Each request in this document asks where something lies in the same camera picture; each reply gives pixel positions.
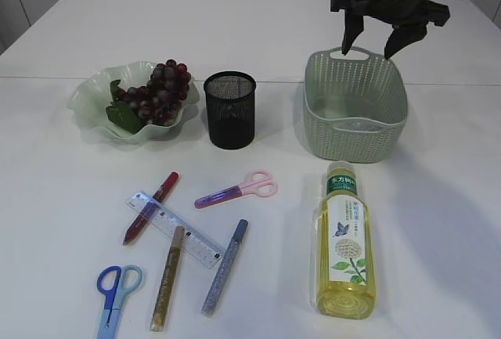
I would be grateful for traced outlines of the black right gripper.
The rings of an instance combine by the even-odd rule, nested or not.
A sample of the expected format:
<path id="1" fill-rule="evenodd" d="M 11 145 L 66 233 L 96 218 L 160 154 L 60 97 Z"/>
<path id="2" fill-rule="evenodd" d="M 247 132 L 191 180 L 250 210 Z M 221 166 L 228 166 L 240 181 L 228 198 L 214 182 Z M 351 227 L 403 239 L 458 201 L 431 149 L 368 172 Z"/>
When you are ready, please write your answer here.
<path id="1" fill-rule="evenodd" d="M 393 31 L 384 47 L 386 60 L 424 39 L 427 23 L 442 27 L 449 20 L 449 7 L 431 0 L 330 0 L 330 10 L 344 10 L 343 55 L 348 54 L 364 31 L 364 16 L 392 25 Z"/>

